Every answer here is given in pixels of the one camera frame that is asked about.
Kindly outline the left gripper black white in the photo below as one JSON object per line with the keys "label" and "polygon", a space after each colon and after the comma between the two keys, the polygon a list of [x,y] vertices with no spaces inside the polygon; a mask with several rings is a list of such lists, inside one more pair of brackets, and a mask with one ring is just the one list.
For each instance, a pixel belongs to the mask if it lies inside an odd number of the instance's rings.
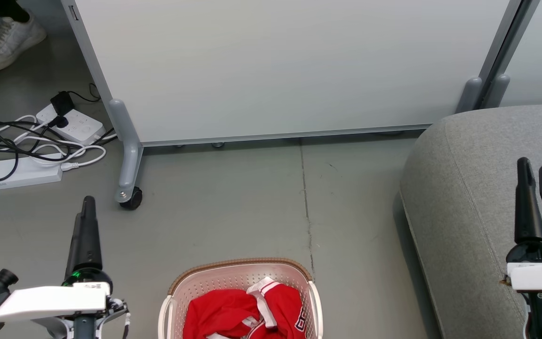
{"label": "left gripper black white", "polygon": [[84,268],[103,269],[96,201],[92,196],[82,200],[81,212],[75,217],[67,258],[66,273],[78,281],[11,292],[0,305],[0,323],[103,313],[112,294],[112,280],[103,272],[92,278],[87,273],[73,274]]}

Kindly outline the narrow white partition panel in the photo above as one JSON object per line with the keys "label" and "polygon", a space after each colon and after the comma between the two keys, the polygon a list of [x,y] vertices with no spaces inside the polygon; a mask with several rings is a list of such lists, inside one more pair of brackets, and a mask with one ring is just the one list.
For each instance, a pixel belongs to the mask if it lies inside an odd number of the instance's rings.
{"label": "narrow white partition panel", "polygon": [[542,105],[542,0],[525,0],[521,21],[512,41],[506,43],[504,56],[495,76],[507,74],[510,83],[501,105]]}

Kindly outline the white flat power strip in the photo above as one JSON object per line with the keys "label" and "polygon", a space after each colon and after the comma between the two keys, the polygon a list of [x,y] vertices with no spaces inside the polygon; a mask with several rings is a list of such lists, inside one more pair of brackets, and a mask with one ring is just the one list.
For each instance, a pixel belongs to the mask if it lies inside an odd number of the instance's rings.
{"label": "white flat power strip", "polygon": [[[44,154],[43,156],[58,161],[61,153]],[[15,159],[0,161],[0,178],[3,178],[14,168]],[[20,157],[16,170],[6,180],[0,181],[0,190],[13,187],[41,185],[45,183],[60,182],[63,171],[60,163],[37,163],[32,157]]]}

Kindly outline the grey fabric sofa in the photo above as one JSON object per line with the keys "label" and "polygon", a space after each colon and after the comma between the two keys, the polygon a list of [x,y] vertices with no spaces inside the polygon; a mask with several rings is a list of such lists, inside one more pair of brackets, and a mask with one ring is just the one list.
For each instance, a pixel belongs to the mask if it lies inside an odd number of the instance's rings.
{"label": "grey fabric sofa", "polygon": [[521,157],[537,178],[542,105],[443,118],[405,163],[401,200],[443,339],[523,338],[523,298],[500,283]]}

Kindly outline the black power adapter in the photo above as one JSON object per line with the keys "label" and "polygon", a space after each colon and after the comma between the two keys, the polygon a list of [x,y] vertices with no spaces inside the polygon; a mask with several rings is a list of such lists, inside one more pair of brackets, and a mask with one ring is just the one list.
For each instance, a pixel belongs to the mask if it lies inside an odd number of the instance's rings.
{"label": "black power adapter", "polygon": [[58,116],[65,116],[71,110],[75,109],[69,91],[58,92],[58,94],[50,99],[50,102]]}

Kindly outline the white sneaker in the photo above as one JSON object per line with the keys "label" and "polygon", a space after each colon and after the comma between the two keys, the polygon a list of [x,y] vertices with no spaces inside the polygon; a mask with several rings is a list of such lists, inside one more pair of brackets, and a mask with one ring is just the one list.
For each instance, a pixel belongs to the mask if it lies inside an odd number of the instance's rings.
{"label": "white sneaker", "polygon": [[10,17],[0,18],[0,70],[12,65],[22,53],[47,38],[47,32],[27,10],[29,20],[18,22]]}

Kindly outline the white power strip with sockets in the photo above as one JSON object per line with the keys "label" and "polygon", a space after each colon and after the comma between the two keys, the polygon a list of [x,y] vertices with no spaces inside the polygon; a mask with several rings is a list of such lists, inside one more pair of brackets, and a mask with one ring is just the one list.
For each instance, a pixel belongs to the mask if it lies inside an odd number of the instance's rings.
{"label": "white power strip with sockets", "polygon": [[103,123],[78,112],[78,110],[73,109],[63,117],[66,118],[67,125],[62,128],[54,126],[50,130],[60,135],[66,141],[91,145],[103,137],[106,132]]}

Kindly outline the red garment with white trim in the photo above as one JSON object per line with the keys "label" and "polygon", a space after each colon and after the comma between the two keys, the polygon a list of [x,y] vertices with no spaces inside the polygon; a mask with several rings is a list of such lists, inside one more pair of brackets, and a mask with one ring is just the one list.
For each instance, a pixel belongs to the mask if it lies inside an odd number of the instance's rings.
{"label": "red garment with white trim", "polygon": [[256,299],[246,291],[210,291],[189,303],[183,339],[241,339],[260,317]]}

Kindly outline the grey partition leg with caster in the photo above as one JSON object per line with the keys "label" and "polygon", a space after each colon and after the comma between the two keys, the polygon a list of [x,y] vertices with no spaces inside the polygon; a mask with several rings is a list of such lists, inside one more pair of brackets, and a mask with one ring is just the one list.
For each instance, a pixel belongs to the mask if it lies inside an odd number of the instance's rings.
{"label": "grey partition leg with caster", "polygon": [[136,186],[138,169],[142,160],[143,146],[129,116],[125,103],[120,99],[108,102],[112,114],[113,125],[123,145],[123,161],[120,168],[118,189],[115,194],[117,202],[127,201]]}

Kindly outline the black caster wheel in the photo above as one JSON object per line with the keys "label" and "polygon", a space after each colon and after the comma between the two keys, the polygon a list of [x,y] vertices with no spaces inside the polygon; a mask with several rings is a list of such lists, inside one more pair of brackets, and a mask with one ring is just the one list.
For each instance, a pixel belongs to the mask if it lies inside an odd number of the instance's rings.
{"label": "black caster wheel", "polygon": [[143,192],[140,187],[134,186],[131,197],[125,202],[119,202],[119,206],[124,210],[136,210],[143,201]]}

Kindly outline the large white partition panel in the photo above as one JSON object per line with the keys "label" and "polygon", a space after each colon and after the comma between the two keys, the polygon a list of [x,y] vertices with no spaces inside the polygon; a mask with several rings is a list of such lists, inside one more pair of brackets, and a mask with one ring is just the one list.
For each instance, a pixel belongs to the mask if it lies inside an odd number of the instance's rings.
{"label": "large white partition panel", "polygon": [[510,0],[62,0],[144,145],[416,129],[456,111]]}

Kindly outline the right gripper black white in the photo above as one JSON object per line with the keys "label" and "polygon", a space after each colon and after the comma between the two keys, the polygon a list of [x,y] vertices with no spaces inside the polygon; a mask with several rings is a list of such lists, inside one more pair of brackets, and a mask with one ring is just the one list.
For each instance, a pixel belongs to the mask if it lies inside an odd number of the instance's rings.
{"label": "right gripper black white", "polygon": [[[516,291],[542,291],[542,244],[521,244],[542,241],[536,181],[527,157],[518,159],[517,169],[514,241],[518,245],[506,256],[506,275]],[[542,167],[539,169],[539,192],[542,199]]]}

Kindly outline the white perforated laundry basket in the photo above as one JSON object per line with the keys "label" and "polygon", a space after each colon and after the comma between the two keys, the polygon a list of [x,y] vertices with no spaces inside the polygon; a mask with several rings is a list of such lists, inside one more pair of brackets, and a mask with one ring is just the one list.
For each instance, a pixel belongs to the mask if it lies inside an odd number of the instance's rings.
{"label": "white perforated laundry basket", "polygon": [[323,339],[322,302],[313,277],[299,262],[286,258],[224,260],[196,266],[179,275],[160,307],[158,339],[181,339],[189,302],[207,292],[225,289],[246,291],[269,277],[299,291],[307,339]]}

